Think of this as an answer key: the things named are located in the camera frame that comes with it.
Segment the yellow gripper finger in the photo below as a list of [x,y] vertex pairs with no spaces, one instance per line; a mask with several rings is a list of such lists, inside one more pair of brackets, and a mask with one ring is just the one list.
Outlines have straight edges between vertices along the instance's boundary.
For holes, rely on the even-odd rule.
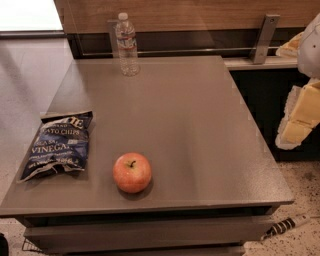
[[320,123],[320,81],[311,79],[303,87],[293,86],[288,94],[275,144],[292,150],[301,145]]
[[276,50],[278,57],[296,58],[303,33],[299,33]]

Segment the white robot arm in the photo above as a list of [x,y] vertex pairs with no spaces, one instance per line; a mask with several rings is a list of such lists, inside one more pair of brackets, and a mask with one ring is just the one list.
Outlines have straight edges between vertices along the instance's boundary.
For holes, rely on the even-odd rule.
[[279,57],[297,59],[298,71],[310,78],[303,87],[293,86],[288,94],[275,144],[292,150],[320,123],[320,14],[276,51]]

